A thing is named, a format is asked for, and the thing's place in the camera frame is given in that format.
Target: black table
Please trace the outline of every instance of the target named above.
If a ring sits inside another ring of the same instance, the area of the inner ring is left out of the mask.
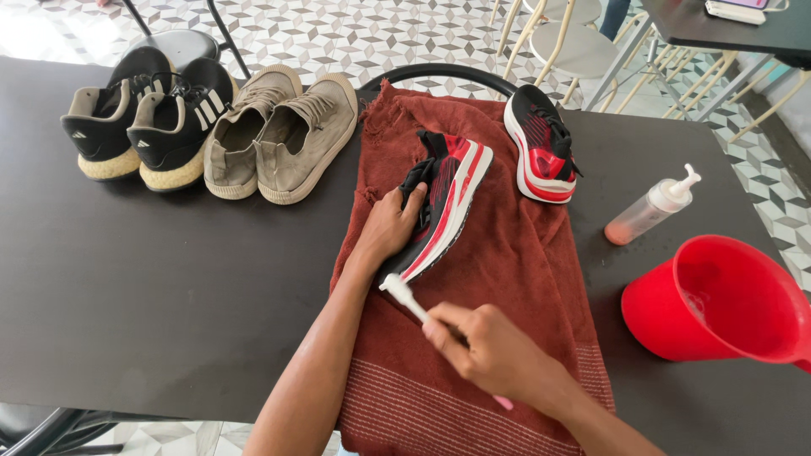
[[[698,122],[706,120],[743,83],[769,62],[774,54],[811,58],[809,27],[811,2],[808,1],[795,0],[785,11],[766,13],[766,22],[761,25],[744,24],[711,16],[706,12],[704,0],[642,0],[642,9],[648,12],[648,16],[641,19],[611,70],[600,81],[596,93],[584,104],[583,110],[592,110],[597,105],[651,24],[656,24],[659,34],[671,45],[763,54],[693,119]]]
[[[58,114],[109,68],[0,58],[0,73],[0,137],[13,146],[0,152],[0,401],[254,420],[327,299],[358,137],[291,206],[220,200],[202,185],[161,195],[137,179],[99,184],[77,169]],[[697,234],[779,260],[710,130],[578,111],[564,120],[587,176],[569,211],[620,417],[670,455],[805,454],[811,376],[748,360],[670,363],[620,316],[624,285]],[[611,245],[605,224],[686,161],[705,175],[693,204]]]

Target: red and black running shoe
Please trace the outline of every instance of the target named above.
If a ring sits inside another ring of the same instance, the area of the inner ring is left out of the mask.
[[[428,184],[428,195],[417,225],[405,247],[380,267],[380,283],[390,273],[408,283],[434,265],[453,245],[465,225],[473,194],[493,162],[493,151],[458,136],[417,132],[428,157],[412,168],[399,187],[403,208],[417,184]]]
[[[504,125],[520,152],[521,193],[547,203],[568,203],[580,170],[572,159],[572,136],[549,97],[532,84],[522,85],[507,100]]]

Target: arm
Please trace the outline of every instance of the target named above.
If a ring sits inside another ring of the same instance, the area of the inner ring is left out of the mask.
[[[423,325],[423,332],[463,378],[557,419],[589,456],[664,455],[595,402],[563,364],[544,353],[495,306],[470,310],[441,303],[428,314],[434,320]],[[470,349],[439,321],[458,327]]]
[[[383,261],[406,245],[425,193],[419,184],[402,211],[396,188],[375,203],[333,294],[264,404],[244,456],[324,451],[341,410],[369,285]]]

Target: brown towel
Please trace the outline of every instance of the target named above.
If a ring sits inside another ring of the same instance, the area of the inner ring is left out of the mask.
[[[469,308],[497,305],[614,411],[566,207],[518,191],[518,151],[503,115],[503,102],[434,98],[384,81],[362,115],[358,187],[333,286],[372,204],[425,158],[418,129],[485,144],[495,157],[465,228],[411,283],[414,297],[425,308],[444,300]],[[418,320],[376,287],[363,309],[339,424],[343,446],[362,456],[581,454],[555,420],[520,403],[506,411],[462,380],[425,339]]]

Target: tiled floor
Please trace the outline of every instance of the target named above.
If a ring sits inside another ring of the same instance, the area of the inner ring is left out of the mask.
[[[154,32],[193,28],[221,41],[219,29],[200,0],[134,2]],[[492,26],[488,25],[490,4],[488,0],[217,0],[218,10],[250,69],[282,61],[298,68],[305,84],[328,71],[340,71],[355,87],[394,67],[421,62],[454,62],[502,74],[507,56],[497,58],[495,47],[508,4],[502,2]],[[638,12],[638,0],[634,4],[637,6],[629,16]],[[517,17],[507,55],[528,15],[524,11]],[[95,0],[0,0],[0,54],[111,67],[141,38],[120,2],[100,9]],[[630,67],[640,67],[645,53],[643,48]],[[222,61],[234,75],[241,76],[229,52],[223,54]],[[712,56],[699,54],[673,80],[674,88],[683,92],[713,61]],[[534,82],[539,67],[540,62],[527,48],[520,49],[508,79],[517,84]],[[627,74],[622,71],[620,80]],[[635,81],[620,88],[608,112],[622,102]],[[449,78],[400,84],[435,95],[493,96],[477,84]],[[561,100],[569,84],[569,78],[553,72],[541,88]],[[578,109],[584,92],[588,95],[595,84],[582,81],[565,108]],[[645,84],[623,114],[660,117],[670,105],[658,82]],[[750,120],[742,105],[724,105],[707,124],[715,131],[795,279],[805,290],[811,290],[811,204],[758,129],[734,144],[726,142]],[[242,452],[250,430],[250,424],[222,422],[121,424],[97,443],[126,443],[123,454],[133,456],[228,456]],[[334,437],[324,454],[335,453]]]

